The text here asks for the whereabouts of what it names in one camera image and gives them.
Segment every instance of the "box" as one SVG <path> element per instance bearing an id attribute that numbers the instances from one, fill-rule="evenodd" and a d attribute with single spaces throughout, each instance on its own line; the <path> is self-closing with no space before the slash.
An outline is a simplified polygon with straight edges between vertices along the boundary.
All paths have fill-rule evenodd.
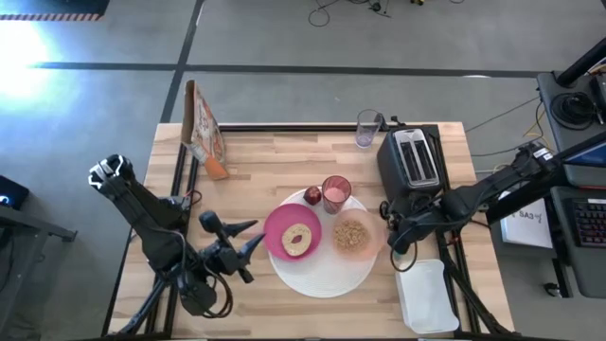
<path id="1" fill-rule="evenodd" d="M 181 142 L 205 166 L 211 179 L 219 180 L 229 176 L 219 125 L 195 81 L 186 84 Z"/>

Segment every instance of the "white plate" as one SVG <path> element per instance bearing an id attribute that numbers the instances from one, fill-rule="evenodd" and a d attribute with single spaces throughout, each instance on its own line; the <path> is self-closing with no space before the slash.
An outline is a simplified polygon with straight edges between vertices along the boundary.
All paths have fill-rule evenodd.
<path id="1" fill-rule="evenodd" d="M 355 261 L 340 257 L 332 247 L 332 230 L 335 215 L 324 210 L 320 201 L 310 206 L 304 199 L 302 189 L 286 198 L 281 205 L 300 204 L 309 207 L 322 224 L 322 240 L 318 247 L 304 260 L 281 260 L 269 254 L 269 260 L 282 281 L 300 294 L 328 298 L 346 294 L 357 288 L 368 276 L 377 257 L 371 260 Z M 366 208 L 350 196 L 343 209 Z"/>

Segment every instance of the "toaster slot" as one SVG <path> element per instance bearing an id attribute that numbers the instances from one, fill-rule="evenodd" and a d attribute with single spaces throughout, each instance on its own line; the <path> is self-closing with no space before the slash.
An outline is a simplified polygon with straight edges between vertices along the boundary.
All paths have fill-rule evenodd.
<path id="1" fill-rule="evenodd" d="M 429 153 L 427 152 L 427 147 L 425 146 L 424 141 L 415 141 L 415 149 L 417 150 L 417 155 L 419 156 L 420 166 L 423 169 L 423 174 L 425 174 L 426 180 L 436 179 L 436 172 L 431 162 L 431 158 Z"/>
<path id="2" fill-rule="evenodd" d="M 410 142 L 403 142 L 400 144 L 401 152 L 403 156 L 404 166 L 408 170 L 408 177 L 411 182 L 421 181 L 423 177 L 420 174 L 419 164 L 413 151 L 413 144 Z"/>

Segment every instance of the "wooden tabletop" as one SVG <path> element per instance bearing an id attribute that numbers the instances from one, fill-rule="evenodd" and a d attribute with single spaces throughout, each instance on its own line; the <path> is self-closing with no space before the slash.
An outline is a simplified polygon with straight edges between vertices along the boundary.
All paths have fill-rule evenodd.
<path id="1" fill-rule="evenodd" d="M 475 183 L 463 125 L 460 122 L 436 124 L 451 187 Z M 180 132 L 180 124 L 158 125 L 145 178 L 145 186 L 158 196 L 170 192 Z M 352 195 L 370 212 L 378 214 L 384 191 L 376 153 L 383 135 L 378 135 L 367 150 L 353 144 L 353 133 L 224 133 L 223 137 L 231 176 L 212 181 L 200 167 L 196 189 L 204 198 L 193 208 L 187 235 L 195 248 L 204 248 L 214 241 L 197 221 L 201 212 L 212 209 L 228 223 L 259 220 L 235 239 L 234 246 L 239 247 L 262 231 L 264 219 L 285 198 L 302 188 L 319 186 L 333 174 L 345 176 L 353 186 Z M 181 193 L 185 191 L 189 166 L 185 169 Z M 484 220 L 480 215 L 475 219 Z M 484 226 L 470 224 L 463 229 L 462 240 L 473 289 L 499 322 L 513 330 L 490 232 Z M 208 320 L 189 315 L 177 304 L 173 337 L 414 337 L 402 320 L 388 255 L 384 247 L 370 275 L 354 291 L 320 299 L 303 296 L 284 284 L 269 262 L 267 250 L 260 244 L 249 266 L 255 281 L 244 284 L 238 276 L 227 279 L 235 299 L 232 314 L 224 319 Z M 433 234 L 419 243 L 419 258 L 438 259 Z M 140 240 L 135 239 L 128 250 L 110 332 L 123 327 L 138 310 L 152 281 L 153 272 L 141 252 Z M 465 305 L 456 291 L 463 330 L 469 330 Z M 222 295 L 217 306 L 221 304 Z M 163 312 L 161 309 L 159 321 L 163 321 Z"/>

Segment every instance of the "toaster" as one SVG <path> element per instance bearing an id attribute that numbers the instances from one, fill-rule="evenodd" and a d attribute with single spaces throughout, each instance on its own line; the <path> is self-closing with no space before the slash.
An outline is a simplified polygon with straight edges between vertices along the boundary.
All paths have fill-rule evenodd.
<path id="1" fill-rule="evenodd" d="M 435 153 L 420 128 L 390 130 L 377 152 L 377 162 L 389 202 L 412 193 L 433 197 L 442 189 Z"/>

